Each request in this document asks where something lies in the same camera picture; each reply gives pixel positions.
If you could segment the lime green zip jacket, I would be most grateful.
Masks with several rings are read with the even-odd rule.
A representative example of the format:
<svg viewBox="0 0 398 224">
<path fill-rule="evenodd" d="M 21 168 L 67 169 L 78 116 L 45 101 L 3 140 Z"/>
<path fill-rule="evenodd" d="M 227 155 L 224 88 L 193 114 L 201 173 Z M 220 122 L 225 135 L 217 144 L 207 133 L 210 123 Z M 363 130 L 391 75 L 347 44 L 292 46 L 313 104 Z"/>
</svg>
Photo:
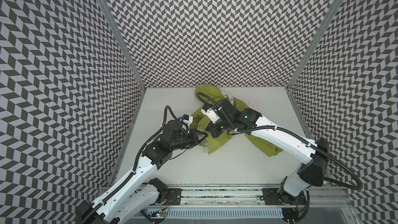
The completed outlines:
<svg viewBox="0 0 398 224">
<path fill-rule="evenodd" d="M 195 89 L 195 93 L 205 93 L 206 95 L 210 96 L 213 100 L 219 101 L 223 98 L 230 100 L 230 102 L 239 110 L 242 111 L 249 106 L 243 102 L 242 100 L 233 97 L 232 95 L 222 91 L 220 88 L 208 85 L 208 84 L 201 84 L 198 85 Z M 195 129 L 197 128 L 199 131 L 205 132 L 206 128 L 209 123 L 209 119 L 207 116 L 201 113 L 201 107 L 196 110 L 191 116 L 193 116 L 194 120 L 193 123 L 190 125 L 190 128 Z M 283 149 L 277 147 L 276 145 L 268 142 L 267 140 L 258 138 L 253 135 L 246 134 L 245 137 L 258 149 L 260 149 L 264 154 L 269 157 L 276 156 L 283 151 Z M 232 138 L 231 135 L 227 133 L 223 133 L 218 138 L 212 138 L 211 134 L 208 134 L 207 141 L 208 147 L 204 147 L 207 153 L 210 155 L 211 153 L 215 152 L 223 145 L 225 145 L 230 139 Z"/>
</svg>

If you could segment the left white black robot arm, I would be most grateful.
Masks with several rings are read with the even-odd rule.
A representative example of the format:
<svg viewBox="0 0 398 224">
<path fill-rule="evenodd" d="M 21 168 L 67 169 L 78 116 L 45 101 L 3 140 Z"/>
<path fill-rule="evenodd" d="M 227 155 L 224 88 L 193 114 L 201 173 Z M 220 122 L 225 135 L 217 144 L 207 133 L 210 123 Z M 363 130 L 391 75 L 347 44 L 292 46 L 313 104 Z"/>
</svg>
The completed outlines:
<svg viewBox="0 0 398 224">
<path fill-rule="evenodd" d="M 201 144 L 207 133 L 190 129 L 182 120 L 165 123 L 140 148 L 133 167 L 93 201 L 76 207 L 77 224 L 124 224 L 144 208 L 166 202 L 168 186 L 153 174 L 175 150 Z"/>
</svg>

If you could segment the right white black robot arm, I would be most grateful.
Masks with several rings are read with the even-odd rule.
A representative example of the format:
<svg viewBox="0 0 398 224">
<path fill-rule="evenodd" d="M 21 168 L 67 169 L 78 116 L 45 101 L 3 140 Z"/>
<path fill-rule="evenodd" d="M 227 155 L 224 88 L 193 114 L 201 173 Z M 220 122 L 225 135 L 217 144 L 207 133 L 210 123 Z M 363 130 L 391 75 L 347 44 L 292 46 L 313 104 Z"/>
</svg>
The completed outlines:
<svg viewBox="0 0 398 224">
<path fill-rule="evenodd" d="M 328 150 L 326 141 L 317 144 L 314 140 L 278 126 L 251 108 L 240 111 L 227 99 L 205 103 L 201 112 L 209 118 L 206 130 L 214 138 L 228 131 L 250 134 L 276 145 L 298 159 L 300 166 L 283 180 L 277 190 L 282 204 L 291 204 L 302 191 L 323 185 L 329 161 L 322 154 Z"/>
</svg>

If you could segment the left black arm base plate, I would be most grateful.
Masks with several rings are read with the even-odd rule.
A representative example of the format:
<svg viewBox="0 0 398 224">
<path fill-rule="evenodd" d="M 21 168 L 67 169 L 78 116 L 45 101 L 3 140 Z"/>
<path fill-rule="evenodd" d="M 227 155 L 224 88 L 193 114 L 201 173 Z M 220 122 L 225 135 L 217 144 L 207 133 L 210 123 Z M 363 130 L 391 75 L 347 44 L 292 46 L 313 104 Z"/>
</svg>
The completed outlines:
<svg viewBox="0 0 398 224">
<path fill-rule="evenodd" d="M 159 193 L 155 205 L 180 205 L 182 189 L 181 188 L 168 188 Z"/>
</svg>

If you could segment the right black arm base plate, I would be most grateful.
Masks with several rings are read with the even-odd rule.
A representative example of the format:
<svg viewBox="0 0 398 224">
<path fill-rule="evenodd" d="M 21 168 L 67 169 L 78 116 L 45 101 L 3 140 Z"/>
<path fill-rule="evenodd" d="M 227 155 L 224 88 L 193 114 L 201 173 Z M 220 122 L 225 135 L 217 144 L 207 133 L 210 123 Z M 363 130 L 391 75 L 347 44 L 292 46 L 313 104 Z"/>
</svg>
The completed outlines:
<svg viewBox="0 0 398 224">
<path fill-rule="evenodd" d="M 279 193 L 279 189 L 277 188 L 263 188 L 260 200 L 266 205 L 300 206 L 307 203 L 303 192 L 294 197 L 285 192 Z"/>
</svg>

